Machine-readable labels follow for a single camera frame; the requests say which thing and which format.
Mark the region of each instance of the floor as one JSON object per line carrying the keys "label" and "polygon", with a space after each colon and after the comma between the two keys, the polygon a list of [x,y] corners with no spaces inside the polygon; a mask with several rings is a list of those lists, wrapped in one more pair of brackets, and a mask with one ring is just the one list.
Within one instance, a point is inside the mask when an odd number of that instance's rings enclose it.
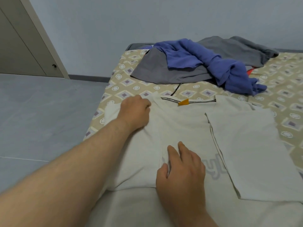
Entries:
{"label": "floor", "polygon": [[0,74],[0,192],[82,141],[106,85]]}

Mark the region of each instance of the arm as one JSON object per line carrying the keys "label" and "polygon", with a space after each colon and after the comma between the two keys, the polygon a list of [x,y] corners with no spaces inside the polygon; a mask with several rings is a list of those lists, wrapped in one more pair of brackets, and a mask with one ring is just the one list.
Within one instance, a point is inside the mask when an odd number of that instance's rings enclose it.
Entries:
{"label": "arm", "polygon": [[156,189],[160,202],[177,227],[218,227],[206,211],[205,166],[200,157],[178,143],[181,156],[168,146],[172,169],[167,164],[157,172]]}
{"label": "arm", "polygon": [[149,121],[150,102],[121,103],[117,119],[0,196],[0,226],[84,226],[128,136]]}

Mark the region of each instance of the hand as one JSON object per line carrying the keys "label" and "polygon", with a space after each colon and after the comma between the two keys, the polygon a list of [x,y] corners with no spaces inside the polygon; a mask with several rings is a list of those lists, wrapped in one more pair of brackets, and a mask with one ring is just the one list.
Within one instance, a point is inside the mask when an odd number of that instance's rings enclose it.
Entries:
{"label": "hand", "polygon": [[178,147],[181,156],[172,146],[167,147],[172,166],[169,176],[167,164],[157,172],[160,202],[176,226],[217,226],[205,208],[205,166],[182,142]]}
{"label": "hand", "polygon": [[128,97],[122,101],[117,119],[125,121],[133,132],[149,122],[150,105],[150,101],[140,95]]}

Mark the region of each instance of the light blue wall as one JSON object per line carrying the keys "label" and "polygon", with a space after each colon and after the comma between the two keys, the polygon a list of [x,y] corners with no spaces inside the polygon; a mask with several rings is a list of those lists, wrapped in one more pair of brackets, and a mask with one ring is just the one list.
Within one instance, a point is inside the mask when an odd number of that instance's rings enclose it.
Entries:
{"label": "light blue wall", "polygon": [[303,0],[30,0],[69,74],[110,76],[127,45],[238,35],[303,49]]}

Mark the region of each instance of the mattress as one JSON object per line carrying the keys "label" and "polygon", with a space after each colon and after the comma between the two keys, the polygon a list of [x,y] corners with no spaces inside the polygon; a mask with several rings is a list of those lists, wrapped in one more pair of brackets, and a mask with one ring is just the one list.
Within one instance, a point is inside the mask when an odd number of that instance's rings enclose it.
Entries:
{"label": "mattress", "polygon": [[[84,139],[104,126],[104,109],[107,104],[120,103],[137,94],[147,96],[155,91],[167,96],[177,89],[178,84],[153,84],[130,76],[145,53],[146,50],[138,49],[122,54]],[[248,101],[261,108],[270,108],[280,139],[303,178],[303,53],[280,53],[263,68],[255,69],[251,77],[256,77],[260,84],[267,85],[267,91],[256,96],[243,96],[201,81],[180,85],[174,96],[179,99],[209,99],[218,94]]]}

